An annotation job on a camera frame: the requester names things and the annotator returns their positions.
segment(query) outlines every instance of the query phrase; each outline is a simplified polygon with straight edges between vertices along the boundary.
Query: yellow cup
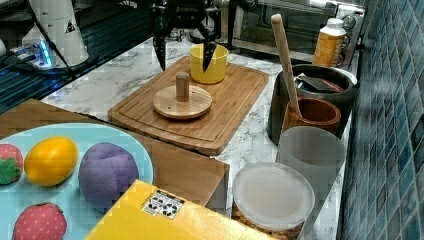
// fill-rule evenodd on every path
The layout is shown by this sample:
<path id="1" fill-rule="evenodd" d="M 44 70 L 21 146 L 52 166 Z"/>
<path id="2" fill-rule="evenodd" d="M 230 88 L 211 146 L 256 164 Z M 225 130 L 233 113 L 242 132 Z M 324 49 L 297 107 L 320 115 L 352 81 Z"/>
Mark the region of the yellow cup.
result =
<path id="1" fill-rule="evenodd" d="M 208 69 L 203 72 L 203 43 L 193 45 L 190 49 L 191 77 L 201 83 L 212 84 L 224 79 L 227 68 L 228 50 L 217 45 Z"/>

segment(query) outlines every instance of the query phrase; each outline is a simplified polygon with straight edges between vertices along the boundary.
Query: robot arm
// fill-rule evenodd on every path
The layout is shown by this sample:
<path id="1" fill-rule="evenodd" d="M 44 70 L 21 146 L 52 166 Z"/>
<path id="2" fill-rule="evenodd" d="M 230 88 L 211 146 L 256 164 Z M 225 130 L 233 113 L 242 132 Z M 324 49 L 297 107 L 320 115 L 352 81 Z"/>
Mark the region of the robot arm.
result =
<path id="1" fill-rule="evenodd" d="M 185 28 L 198 29 L 205 38 L 203 71 L 206 71 L 216 48 L 214 41 L 221 37 L 221 11 L 212 5 L 212 0 L 155 0 L 151 11 L 153 46 L 162 70 L 165 70 L 165 37 L 174 28 Z M 202 24 L 202 20 L 207 16 L 214 21 L 213 31 L 209 31 Z"/>

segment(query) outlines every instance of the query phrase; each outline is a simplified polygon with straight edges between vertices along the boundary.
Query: purple play dough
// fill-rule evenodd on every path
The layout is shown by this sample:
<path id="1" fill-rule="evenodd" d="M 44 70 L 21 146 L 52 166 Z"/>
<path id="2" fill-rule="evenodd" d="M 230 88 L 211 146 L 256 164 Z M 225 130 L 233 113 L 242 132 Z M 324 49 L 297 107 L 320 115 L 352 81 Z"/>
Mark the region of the purple play dough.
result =
<path id="1" fill-rule="evenodd" d="M 138 176 L 134 157 L 127 150 L 102 142 L 84 154 L 78 180 L 84 198 L 97 210 L 105 212 Z"/>

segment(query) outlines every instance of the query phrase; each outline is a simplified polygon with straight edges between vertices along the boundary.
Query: yellow box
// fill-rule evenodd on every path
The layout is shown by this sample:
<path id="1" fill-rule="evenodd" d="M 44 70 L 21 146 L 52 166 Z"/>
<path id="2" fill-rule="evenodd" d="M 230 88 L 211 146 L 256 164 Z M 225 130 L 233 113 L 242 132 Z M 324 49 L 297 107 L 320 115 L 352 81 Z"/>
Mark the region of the yellow box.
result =
<path id="1" fill-rule="evenodd" d="M 88 234 L 87 240 L 273 239 L 226 216 L 136 181 Z"/>

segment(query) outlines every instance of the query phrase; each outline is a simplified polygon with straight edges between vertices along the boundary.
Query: light blue plate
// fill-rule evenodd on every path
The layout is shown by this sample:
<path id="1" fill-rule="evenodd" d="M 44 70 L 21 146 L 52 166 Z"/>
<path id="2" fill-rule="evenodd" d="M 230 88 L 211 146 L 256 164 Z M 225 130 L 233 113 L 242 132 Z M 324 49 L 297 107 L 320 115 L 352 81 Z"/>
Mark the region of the light blue plate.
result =
<path id="1" fill-rule="evenodd" d="M 16 219 L 26 207 L 47 201 L 63 210 L 68 223 L 64 240 L 84 239 L 104 215 L 89 205 L 81 195 L 78 184 L 81 159 L 97 143 L 109 142 L 127 150 L 136 160 L 139 179 L 150 184 L 153 182 L 153 167 L 147 151 L 135 138 L 115 128 L 87 123 L 55 124 L 15 134 L 0 140 L 0 143 L 15 145 L 25 158 L 39 141 L 60 135 L 69 137 L 77 144 L 79 157 L 74 172 L 55 187 L 30 183 L 25 173 L 15 183 L 0 185 L 0 239 L 12 239 Z"/>

